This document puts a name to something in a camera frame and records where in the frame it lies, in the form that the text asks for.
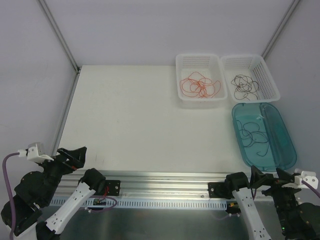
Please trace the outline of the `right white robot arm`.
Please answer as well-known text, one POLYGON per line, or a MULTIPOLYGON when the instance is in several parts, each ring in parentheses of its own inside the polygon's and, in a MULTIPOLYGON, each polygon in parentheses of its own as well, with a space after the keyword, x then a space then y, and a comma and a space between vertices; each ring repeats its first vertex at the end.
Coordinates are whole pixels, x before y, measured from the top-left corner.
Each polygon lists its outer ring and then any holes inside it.
POLYGON ((245 173, 228 174, 224 181, 227 198, 234 198, 244 218, 251 240, 269 240, 254 201, 254 190, 267 186, 261 193, 272 197, 281 226, 282 234, 287 240, 318 240, 320 238, 320 207, 310 202, 300 203, 296 193, 302 189, 311 190, 317 196, 319 180, 313 171, 296 169, 290 174, 280 168, 277 176, 263 173, 251 166, 251 177, 245 173))

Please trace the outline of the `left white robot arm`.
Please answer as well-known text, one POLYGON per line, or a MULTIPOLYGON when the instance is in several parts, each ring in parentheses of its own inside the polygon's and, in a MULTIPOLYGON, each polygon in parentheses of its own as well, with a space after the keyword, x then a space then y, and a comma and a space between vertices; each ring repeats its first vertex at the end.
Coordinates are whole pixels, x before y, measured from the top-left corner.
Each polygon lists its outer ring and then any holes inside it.
POLYGON ((41 155, 35 147, 8 154, 2 161, 2 172, 9 201, 0 216, 9 230, 11 240, 58 240, 66 225, 87 199, 101 194, 105 177, 95 168, 85 171, 71 196, 45 221, 39 221, 42 209, 49 206, 64 175, 83 168, 87 147, 74 150, 59 148, 55 156, 41 155), (11 157, 26 157, 42 167, 31 171, 11 188, 7 161, 11 157))

